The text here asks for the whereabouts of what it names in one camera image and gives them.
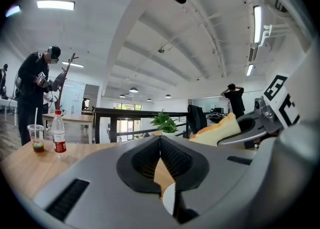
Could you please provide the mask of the brown wooden coat rack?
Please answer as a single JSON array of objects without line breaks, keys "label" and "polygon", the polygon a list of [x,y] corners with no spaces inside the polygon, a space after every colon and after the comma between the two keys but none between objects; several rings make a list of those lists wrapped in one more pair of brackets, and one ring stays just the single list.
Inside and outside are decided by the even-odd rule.
[{"label": "brown wooden coat rack", "polygon": [[72,54],[71,58],[68,60],[68,64],[67,64],[66,69],[62,68],[62,70],[63,70],[63,78],[62,78],[62,84],[58,87],[59,95],[58,95],[57,104],[56,104],[56,108],[55,108],[56,110],[60,110],[60,107],[61,107],[61,98],[62,98],[62,92],[63,92],[63,88],[64,88],[64,83],[65,83],[65,80],[67,79],[67,74],[69,72],[71,64],[72,64],[73,60],[76,60],[78,58],[79,57],[76,56],[76,53],[74,52]]}]

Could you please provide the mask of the white ceiling pipes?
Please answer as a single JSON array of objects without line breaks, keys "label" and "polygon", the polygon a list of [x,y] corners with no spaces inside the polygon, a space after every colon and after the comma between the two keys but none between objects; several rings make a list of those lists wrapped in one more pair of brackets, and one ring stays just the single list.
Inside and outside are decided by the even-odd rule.
[{"label": "white ceiling pipes", "polygon": [[292,30],[289,28],[287,24],[275,24],[275,25],[270,24],[270,25],[264,25],[263,28],[264,28],[264,31],[262,33],[259,47],[262,47],[264,45],[266,39],[284,36],[292,32]]}]

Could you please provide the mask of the clear plastic cup with straw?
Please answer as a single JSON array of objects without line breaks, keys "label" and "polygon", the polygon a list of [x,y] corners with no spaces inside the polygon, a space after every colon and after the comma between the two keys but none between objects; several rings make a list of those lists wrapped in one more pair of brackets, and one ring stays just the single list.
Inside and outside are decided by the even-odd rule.
[{"label": "clear plastic cup with straw", "polygon": [[38,108],[35,109],[34,123],[27,126],[30,141],[35,153],[42,153],[44,148],[44,126],[37,124]]}]

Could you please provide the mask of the sliced bread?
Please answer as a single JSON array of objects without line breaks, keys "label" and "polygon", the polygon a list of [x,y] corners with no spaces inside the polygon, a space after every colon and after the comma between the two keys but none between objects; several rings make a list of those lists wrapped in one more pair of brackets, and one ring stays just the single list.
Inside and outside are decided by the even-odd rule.
[{"label": "sliced bread", "polygon": [[191,136],[189,140],[191,142],[217,147],[218,141],[239,134],[240,132],[241,129],[236,116],[231,112],[219,123],[199,130],[198,133]]}]

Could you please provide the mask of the clear plastic bottle red label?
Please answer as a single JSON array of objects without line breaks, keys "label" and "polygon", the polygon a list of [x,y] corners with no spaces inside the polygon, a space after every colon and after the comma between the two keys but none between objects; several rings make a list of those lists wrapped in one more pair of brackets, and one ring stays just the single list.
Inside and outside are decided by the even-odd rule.
[{"label": "clear plastic bottle red label", "polygon": [[67,147],[65,140],[65,126],[62,119],[62,111],[56,109],[54,112],[54,118],[51,125],[51,134],[53,141],[53,148],[60,160],[67,158]]}]

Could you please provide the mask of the green plant in white pot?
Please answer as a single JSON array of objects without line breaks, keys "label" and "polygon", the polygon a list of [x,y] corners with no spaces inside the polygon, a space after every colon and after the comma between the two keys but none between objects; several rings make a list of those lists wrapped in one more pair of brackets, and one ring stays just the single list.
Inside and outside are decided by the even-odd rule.
[{"label": "green plant in white pot", "polygon": [[150,123],[156,127],[157,131],[161,132],[162,136],[174,136],[178,131],[175,120],[164,112],[164,109],[152,117]]}]

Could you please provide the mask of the white desk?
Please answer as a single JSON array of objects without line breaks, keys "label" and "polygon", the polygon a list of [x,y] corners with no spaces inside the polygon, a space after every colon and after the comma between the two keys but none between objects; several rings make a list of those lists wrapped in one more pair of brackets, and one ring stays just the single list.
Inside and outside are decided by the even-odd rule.
[{"label": "white desk", "polygon": [[3,99],[0,98],[0,107],[4,107],[4,121],[7,121],[7,113],[8,113],[8,108],[13,108],[14,109],[14,126],[18,126],[18,102],[12,99]]}]

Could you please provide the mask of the white round plate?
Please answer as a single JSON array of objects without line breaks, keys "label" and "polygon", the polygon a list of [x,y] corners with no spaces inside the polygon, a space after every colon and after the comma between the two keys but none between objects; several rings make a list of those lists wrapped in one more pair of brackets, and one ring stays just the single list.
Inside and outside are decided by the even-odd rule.
[{"label": "white round plate", "polygon": [[165,189],[162,196],[162,203],[166,211],[170,215],[174,214],[175,198],[176,198],[176,183],[172,183]]}]

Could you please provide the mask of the long wooden table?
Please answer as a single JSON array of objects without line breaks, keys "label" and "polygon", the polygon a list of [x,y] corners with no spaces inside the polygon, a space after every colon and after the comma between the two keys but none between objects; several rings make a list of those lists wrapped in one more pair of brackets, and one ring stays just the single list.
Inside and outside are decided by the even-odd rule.
[{"label": "long wooden table", "polygon": [[[54,113],[47,113],[42,115],[42,122],[43,125],[46,125],[47,121],[52,122],[55,117]],[[62,120],[64,123],[73,123],[73,124],[79,124],[88,126],[88,143],[91,145],[93,143],[93,121],[94,116],[93,115],[86,115],[86,114],[80,114],[80,115],[61,115]]]}]

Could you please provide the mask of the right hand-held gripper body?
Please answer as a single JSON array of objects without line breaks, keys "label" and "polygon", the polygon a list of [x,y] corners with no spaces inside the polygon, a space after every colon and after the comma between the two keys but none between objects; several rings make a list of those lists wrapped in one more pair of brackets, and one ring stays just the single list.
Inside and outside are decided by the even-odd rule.
[{"label": "right hand-held gripper body", "polygon": [[246,149],[258,148],[263,140],[277,137],[283,130],[300,122],[301,117],[298,109],[285,86],[287,79],[285,75],[277,74],[263,92],[262,96],[265,102],[271,106],[275,113],[275,122],[263,125],[257,115],[258,122],[264,127],[267,134],[255,140],[244,142]]}]

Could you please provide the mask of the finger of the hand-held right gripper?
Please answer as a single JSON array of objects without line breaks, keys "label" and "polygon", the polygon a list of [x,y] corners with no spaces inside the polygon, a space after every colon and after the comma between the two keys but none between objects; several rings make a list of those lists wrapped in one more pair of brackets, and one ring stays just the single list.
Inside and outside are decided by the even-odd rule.
[{"label": "finger of the hand-held right gripper", "polygon": [[246,113],[239,118],[237,118],[238,125],[240,127],[251,127],[254,126],[255,120],[258,119],[257,114],[254,111]]},{"label": "finger of the hand-held right gripper", "polygon": [[245,130],[243,132],[225,137],[217,142],[217,146],[229,146],[240,144],[244,142],[253,141],[255,139],[261,138],[267,134],[264,127],[252,128],[250,130]]}]

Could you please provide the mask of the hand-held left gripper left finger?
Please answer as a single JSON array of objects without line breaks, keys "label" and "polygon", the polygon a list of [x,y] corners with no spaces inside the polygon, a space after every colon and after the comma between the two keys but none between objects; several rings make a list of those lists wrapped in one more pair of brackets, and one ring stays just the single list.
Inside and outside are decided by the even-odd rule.
[{"label": "hand-held left gripper left finger", "polygon": [[134,140],[87,155],[45,185],[34,202],[76,229],[175,228],[158,193],[132,190],[117,172],[121,155],[153,140]]}]

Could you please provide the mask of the black office chair with jacket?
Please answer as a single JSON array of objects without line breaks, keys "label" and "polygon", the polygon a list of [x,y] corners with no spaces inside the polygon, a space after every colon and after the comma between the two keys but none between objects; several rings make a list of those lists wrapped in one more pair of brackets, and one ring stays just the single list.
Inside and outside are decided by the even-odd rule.
[{"label": "black office chair with jacket", "polygon": [[207,127],[207,118],[201,107],[189,104],[187,113],[186,121],[194,135]]}]

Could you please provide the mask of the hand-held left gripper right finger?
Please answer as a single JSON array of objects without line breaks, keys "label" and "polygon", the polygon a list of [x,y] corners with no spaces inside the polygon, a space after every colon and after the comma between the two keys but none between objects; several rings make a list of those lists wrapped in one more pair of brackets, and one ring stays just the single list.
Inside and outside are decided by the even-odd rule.
[{"label": "hand-held left gripper right finger", "polygon": [[258,151],[160,138],[184,225],[263,225],[281,211],[275,138]]}]

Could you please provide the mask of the large glass window front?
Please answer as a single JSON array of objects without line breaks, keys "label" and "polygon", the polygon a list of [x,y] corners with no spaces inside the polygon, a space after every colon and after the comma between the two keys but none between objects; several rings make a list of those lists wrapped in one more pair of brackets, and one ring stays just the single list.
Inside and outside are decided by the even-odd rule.
[{"label": "large glass window front", "polygon": [[113,109],[116,110],[128,110],[128,111],[141,111],[142,105],[140,104],[132,104],[132,103],[121,103],[121,102],[114,102]]}]

